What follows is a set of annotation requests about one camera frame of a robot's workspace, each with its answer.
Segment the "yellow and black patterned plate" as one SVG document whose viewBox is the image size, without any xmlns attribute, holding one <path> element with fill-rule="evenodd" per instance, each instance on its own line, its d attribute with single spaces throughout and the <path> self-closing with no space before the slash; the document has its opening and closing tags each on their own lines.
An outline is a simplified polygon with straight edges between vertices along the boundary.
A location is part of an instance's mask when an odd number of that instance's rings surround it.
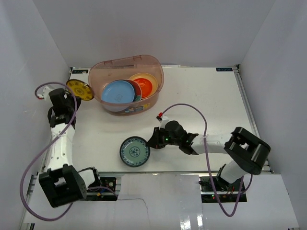
<svg viewBox="0 0 307 230">
<path fill-rule="evenodd" d="M 80 97 L 83 101 L 90 101 L 94 98 L 92 88 L 85 82 L 77 79 L 71 79 L 66 82 L 75 96 Z"/>
</svg>

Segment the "blue and white porcelain plate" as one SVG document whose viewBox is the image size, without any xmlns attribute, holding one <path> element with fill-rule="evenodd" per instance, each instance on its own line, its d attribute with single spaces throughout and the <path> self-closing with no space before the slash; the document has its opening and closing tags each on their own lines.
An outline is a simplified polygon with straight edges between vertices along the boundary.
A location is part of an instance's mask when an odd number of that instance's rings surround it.
<svg viewBox="0 0 307 230">
<path fill-rule="evenodd" d="M 119 149 L 121 160 L 129 167 L 144 165 L 150 157 L 150 152 L 146 140 L 138 136 L 125 139 Z"/>
</svg>

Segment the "light blue plastic plate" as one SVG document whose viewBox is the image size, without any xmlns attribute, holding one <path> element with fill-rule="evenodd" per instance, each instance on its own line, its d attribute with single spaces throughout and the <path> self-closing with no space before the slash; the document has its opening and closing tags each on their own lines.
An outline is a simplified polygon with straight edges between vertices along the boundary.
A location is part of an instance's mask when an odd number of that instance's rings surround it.
<svg viewBox="0 0 307 230">
<path fill-rule="evenodd" d="M 101 93 L 101 100 L 107 103 L 126 104 L 134 101 L 135 89 L 125 80 L 109 83 Z"/>
</svg>

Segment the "red plate with teal waves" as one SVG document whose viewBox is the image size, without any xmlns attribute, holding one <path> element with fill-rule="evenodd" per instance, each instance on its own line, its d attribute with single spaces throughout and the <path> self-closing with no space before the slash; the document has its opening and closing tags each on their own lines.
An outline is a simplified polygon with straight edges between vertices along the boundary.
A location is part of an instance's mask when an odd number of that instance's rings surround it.
<svg viewBox="0 0 307 230">
<path fill-rule="evenodd" d="M 134 88 L 134 102 L 140 101 L 142 99 L 142 90 L 137 82 L 134 80 L 126 80 L 128 83 L 130 83 Z"/>
</svg>

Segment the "pink translucent plastic bin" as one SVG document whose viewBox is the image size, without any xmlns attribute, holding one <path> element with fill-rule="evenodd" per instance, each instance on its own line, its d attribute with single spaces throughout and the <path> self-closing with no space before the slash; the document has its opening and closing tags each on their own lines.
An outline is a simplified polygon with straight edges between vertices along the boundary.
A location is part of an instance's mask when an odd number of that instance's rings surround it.
<svg viewBox="0 0 307 230">
<path fill-rule="evenodd" d="M 101 93 L 109 83 L 129 80 L 137 73 L 149 73 L 157 79 L 158 89 L 152 96 L 131 103 L 107 103 L 101 100 Z M 139 55 L 97 63 L 89 71 L 88 82 L 95 99 L 106 111 L 114 115 L 134 115 L 155 105 L 164 84 L 164 72 L 158 59 L 150 55 Z"/>
</svg>

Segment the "orange plastic plate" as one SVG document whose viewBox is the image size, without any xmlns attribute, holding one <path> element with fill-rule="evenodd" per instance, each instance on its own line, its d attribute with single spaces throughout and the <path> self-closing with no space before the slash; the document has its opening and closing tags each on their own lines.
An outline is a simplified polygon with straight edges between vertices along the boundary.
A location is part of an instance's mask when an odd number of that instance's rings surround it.
<svg viewBox="0 0 307 230">
<path fill-rule="evenodd" d="M 152 83 L 146 78 L 136 78 L 134 81 L 139 85 L 141 89 L 142 99 L 147 98 L 152 92 Z"/>
</svg>

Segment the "beige plastic plate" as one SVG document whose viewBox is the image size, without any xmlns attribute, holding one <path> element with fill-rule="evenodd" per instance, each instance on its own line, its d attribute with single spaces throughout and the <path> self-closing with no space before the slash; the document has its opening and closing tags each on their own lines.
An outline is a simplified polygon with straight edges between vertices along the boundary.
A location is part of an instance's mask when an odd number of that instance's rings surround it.
<svg viewBox="0 0 307 230">
<path fill-rule="evenodd" d="M 152 83 L 153 89 L 152 89 L 151 94 L 148 97 L 152 96 L 157 91 L 157 89 L 158 89 L 158 81 L 157 81 L 157 79 L 152 74 L 149 74 L 149 73 L 137 73 L 137 74 L 134 74 L 133 76 L 131 76 L 130 80 L 134 80 L 136 78 L 146 78 L 146 79 L 148 79 Z"/>
</svg>

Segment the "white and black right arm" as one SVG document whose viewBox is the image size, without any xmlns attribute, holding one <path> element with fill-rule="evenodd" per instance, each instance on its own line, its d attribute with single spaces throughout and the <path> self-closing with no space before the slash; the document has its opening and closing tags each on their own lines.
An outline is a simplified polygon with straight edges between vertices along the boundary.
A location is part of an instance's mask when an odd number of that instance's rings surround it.
<svg viewBox="0 0 307 230">
<path fill-rule="evenodd" d="M 219 169 L 213 180 L 222 191 L 228 191 L 246 174 L 259 175 L 271 151 L 269 144 L 243 127 L 236 127 L 230 135 L 204 136 L 188 133 L 177 121 L 155 127 L 146 145 L 153 149 L 174 145 L 187 155 L 228 154 L 232 160 Z"/>
</svg>

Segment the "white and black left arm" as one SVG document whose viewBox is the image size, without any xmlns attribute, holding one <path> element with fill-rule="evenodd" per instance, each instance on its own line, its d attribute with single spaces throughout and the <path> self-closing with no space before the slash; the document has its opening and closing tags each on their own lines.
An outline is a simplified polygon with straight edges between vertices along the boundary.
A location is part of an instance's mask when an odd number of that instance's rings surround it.
<svg viewBox="0 0 307 230">
<path fill-rule="evenodd" d="M 39 175 L 39 183 L 52 207 L 86 199 L 87 189 L 97 191 L 101 179 L 95 167 L 77 171 L 72 162 L 72 141 L 81 99 L 63 89 L 43 89 L 43 98 L 51 101 L 47 118 L 54 144 L 49 150 L 46 171 Z"/>
</svg>

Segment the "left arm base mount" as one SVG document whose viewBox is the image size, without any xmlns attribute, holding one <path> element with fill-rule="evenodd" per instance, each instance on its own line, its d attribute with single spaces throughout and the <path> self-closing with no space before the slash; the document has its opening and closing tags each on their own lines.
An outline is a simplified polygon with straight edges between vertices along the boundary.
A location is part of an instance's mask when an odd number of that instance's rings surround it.
<svg viewBox="0 0 307 230">
<path fill-rule="evenodd" d="M 87 196 L 82 201 L 117 201 L 121 187 L 120 177 L 100 177 L 87 189 Z"/>
</svg>

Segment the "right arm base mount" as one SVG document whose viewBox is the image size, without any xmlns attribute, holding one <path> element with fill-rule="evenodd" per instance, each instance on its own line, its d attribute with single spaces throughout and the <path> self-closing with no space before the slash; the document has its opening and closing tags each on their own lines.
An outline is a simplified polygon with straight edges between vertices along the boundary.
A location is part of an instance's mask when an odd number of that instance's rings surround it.
<svg viewBox="0 0 307 230">
<path fill-rule="evenodd" d="M 217 182 L 215 177 L 213 181 L 216 187 L 216 191 L 221 203 L 235 203 L 240 186 L 240 179 L 234 182 L 227 188 L 222 188 Z M 199 178 L 199 185 L 201 190 L 201 201 L 205 203 L 218 203 L 214 194 L 213 187 L 209 176 L 203 176 Z"/>
</svg>

